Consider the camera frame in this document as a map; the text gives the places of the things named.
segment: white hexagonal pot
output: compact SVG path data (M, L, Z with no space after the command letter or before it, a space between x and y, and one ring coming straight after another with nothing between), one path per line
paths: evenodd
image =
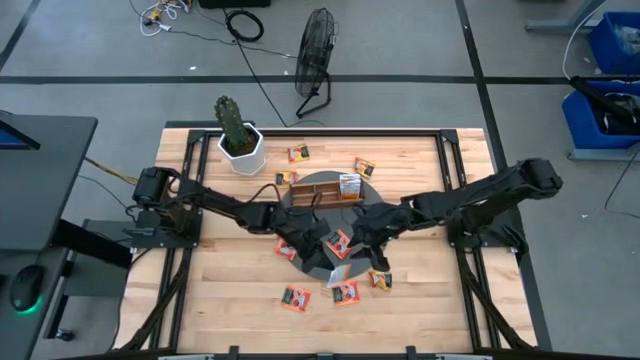
M223 146L224 139L226 137L224 134L220 137L220 141L218 141L218 148L222 151L224 156L229 159L229 162L231 163L231 170L234 173L242 176L255 176L262 171L264 166L267 164L264 156L264 137L258 130L256 130L255 127L253 127L253 125L245 123L244 127L256 135L257 142L253 152L241 156L230 155Z

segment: black desk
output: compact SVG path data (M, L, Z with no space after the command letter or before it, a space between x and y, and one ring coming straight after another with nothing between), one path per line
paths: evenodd
M95 118L5 116L42 144L40 150L0 150L0 349L3 359L31 356L69 250L49 246L97 125ZM9 303L16 273L45 267L40 304L18 314Z

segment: wooden tabletop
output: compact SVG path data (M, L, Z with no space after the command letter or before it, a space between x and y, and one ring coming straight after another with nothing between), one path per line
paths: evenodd
M468 182L493 173L483 130L457 130ZM181 168L188 132L164 130L157 166ZM307 144L311 160L289 165L286 149L299 143ZM277 171L295 170L301 176L322 170L353 172L354 159L360 156L375 162L369 183L386 202L444 189L435 141L424 137L267 137L265 148L265 170L246 178L233 174L217 147L210 146L204 185L247 200L273 182ZM274 200L275 195L265 191L258 199ZM276 256L275 243L275 235L251 235L233 221L205 212L200 246L191 262L180 352L226 353L231 345L239 345L242 353L403 353L408 345L423 353L471 351L458 266L444 228L405 232L390 242L385 255L393 290L371 288L366 275L358 276L361 301L343 307L333 305L326 284ZM535 344L514 255L504 248L482 252L494 303L520 336ZM164 254L152 250L131 270L116 346L131 338L155 305ZM306 313L280 306L288 284L311 290ZM476 308L488 346L484 312L479 304ZM169 322L164 322L166 329Z

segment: computer monitor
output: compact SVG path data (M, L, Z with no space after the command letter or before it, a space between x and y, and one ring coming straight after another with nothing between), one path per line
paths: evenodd
M13 126L2 121L3 117L11 115L0 114L0 150L38 150L40 143L18 131Z

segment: fan stand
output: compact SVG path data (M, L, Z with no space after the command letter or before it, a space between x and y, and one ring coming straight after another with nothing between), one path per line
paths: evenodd
M329 75L328 72L323 71L323 75L325 77L325 79L327 79L327 101L325 101L323 104L320 104L314 108L311 108L307 111L302 111L302 109L304 109L305 106L307 106L307 103L309 103L309 100L311 100L311 98L313 98L314 96L318 96L320 94L318 94L318 92L314 92L312 94L310 94L309 96L307 96L307 100L305 100L302 105L300 106L300 108L298 109L298 111L296 111L296 115L298 116L298 119L302 119L303 116L310 114L316 110L322 109L323 107L329 105L329 103L331 102L331 76Z

